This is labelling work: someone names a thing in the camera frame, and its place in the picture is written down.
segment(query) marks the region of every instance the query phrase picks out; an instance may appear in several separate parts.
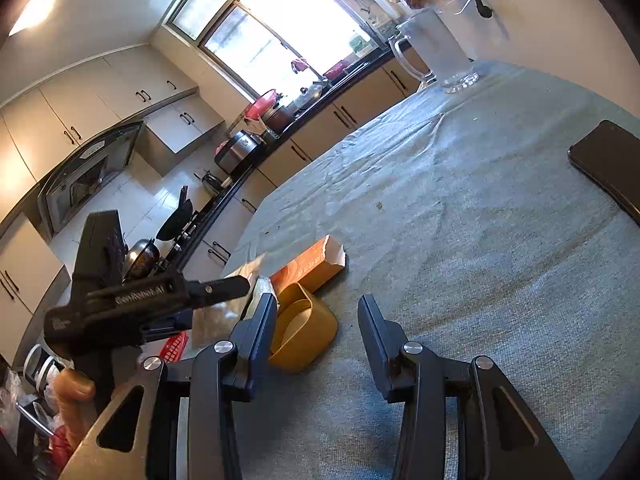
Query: pitcher handle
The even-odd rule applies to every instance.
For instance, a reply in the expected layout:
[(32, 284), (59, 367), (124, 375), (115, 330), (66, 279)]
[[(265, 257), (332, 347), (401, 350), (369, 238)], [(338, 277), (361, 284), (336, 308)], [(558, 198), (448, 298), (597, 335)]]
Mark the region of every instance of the pitcher handle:
[(407, 37), (402, 34), (399, 34), (398, 36), (395, 36), (394, 38), (391, 38), (389, 40), (389, 46), (391, 47), (391, 51), (394, 53), (394, 56), (396, 56), (398, 63), (400, 63), (400, 66), (404, 68), (411, 76), (416, 78), (418, 81), (431, 82), (434, 79), (434, 75), (433, 75), (433, 72), (431, 72), (431, 70), (429, 70), (428, 74), (423, 74), (422, 72), (419, 72), (409, 63), (409, 61), (407, 60), (407, 58), (404, 57), (402, 52), (400, 52), (400, 47), (398, 45), (405, 38)]

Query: red basket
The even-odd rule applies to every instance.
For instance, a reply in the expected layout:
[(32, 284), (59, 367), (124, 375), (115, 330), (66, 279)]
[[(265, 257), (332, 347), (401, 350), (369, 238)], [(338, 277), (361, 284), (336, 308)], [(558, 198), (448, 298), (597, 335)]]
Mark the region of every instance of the red basket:
[(265, 92), (255, 100), (254, 104), (249, 107), (245, 115), (250, 119), (257, 121), (263, 113), (273, 106), (274, 102), (276, 102), (277, 95), (278, 93), (275, 88)]
[(180, 332), (178, 335), (170, 337), (167, 342), (164, 343), (160, 351), (160, 357), (165, 363), (175, 363), (179, 361), (188, 340), (189, 336), (187, 336), (186, 332)]

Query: yellow container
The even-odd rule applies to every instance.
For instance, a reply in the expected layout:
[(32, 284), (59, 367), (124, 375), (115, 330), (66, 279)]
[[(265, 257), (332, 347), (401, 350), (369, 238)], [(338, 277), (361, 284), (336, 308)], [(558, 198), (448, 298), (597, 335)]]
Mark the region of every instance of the yellow container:
[(286, 372), (300, 372), (334, 340), (338, 322), (326, 305), (299, 283), (287, 286), (278, 300), (269, 362)]

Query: kitchen cabinet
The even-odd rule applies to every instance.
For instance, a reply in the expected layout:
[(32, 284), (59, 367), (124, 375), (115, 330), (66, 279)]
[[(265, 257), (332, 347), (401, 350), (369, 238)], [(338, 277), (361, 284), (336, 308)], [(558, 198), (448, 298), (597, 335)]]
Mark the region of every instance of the kitchen cabinet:
[(36, 184), (0, 115), (0, 221)]
[(172, 105), (178, 114), (195, 126), (201, 133), (218, 126), (224, 119), (197, 95), (191, 95), (176, 101)]
[(318, 158), (352, 131), (347, 117), (334, 105), (329, 105), (302, 126), (292, 139), (311, 158)]
[(211, 139), (222, 123), (222, 118), (200, 97), (189, 96), (148, 116), (136, 141), (136, 151), (165, 176)]
[(309, 156), (289, 139), (258, 168), (276, 186), (281, 186), (310, 162)]
[(206, 243), (200, 242), (182, 270), (186, 280), (210, 282), (222, 275), (225, 261)]
[(202, 240), (226, 263), (252, 216), (238, 200), (230, 200)]
[(63, 263), (23, 214), (0, 238), (0, 278), (31, 312), (62, 269)]
[(367, 124), (385, 110), (404, 99), (383, 68), (369, 74), (334, 101), (355, 128)]
[(151, 104), (196, 88), (196, 83), (149, 45), (114, 52), (104, 59)]
[[(427, 74), (429, 72), (429, 68), (413, 47), (405, 50), (403, 54), (407, 61), (411, 64), (411, 66), (413, 66), (416, 70), (422, 72), (423, 74)], [(418, 81), (415, 77), (410, 76), (407, 71), (402, 68), (400, 63), (398, 63), (398, 60), (396, 58), (393, 58), (391, 61), (386, 62), (383, 68), (396, 84), (396, 86), (398, 86), (400, 91), (407, 97), (409, 97), (409, 95), (411, 94), (414, 94), (418, 89), (418, 86), (420, 86), (420, 81)]]
[(196, 140), (202, 132), (172, 106), (149, 115), (146, 126), (174, 153)]
[(85, 88), (98, 97), (121, 119), (139, 113), (149, 106), (146, 99), (124, 79), (104, 58), (82, 63), (74, 69)]
[(255, 210), (258, 209), (262, 200), (275, 189), (276, 187), (260, 170), (255, 170), (252, 171), (251, 175), (249, 175), (244, 184), (242, 184), (242, 187), (236, 191), (234, 198), (251, 213), (255, 213)]
[(98, 94), (84, 84), (83, 73), (76, 68), (49, 79), (40, 85), (40, 91), (79, 144), (120, 122)]
[(33, 315), (8, 287), (4, 278), (0, 278), (0, 354), (9, 365), (13, 365), (18, 346)]
[(22, 159), (37, 181), (78, 146), (39, 88), (11, 101), (2, 109), (2, 115)]

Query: smartphone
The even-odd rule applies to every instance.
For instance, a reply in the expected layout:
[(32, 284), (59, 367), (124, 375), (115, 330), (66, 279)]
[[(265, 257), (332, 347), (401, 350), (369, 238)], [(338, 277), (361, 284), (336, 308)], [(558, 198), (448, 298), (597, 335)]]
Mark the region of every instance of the smartphone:
[(640, 139), (611, 121), (602, 121), (571, 146), (568, 155), (640, 226)]

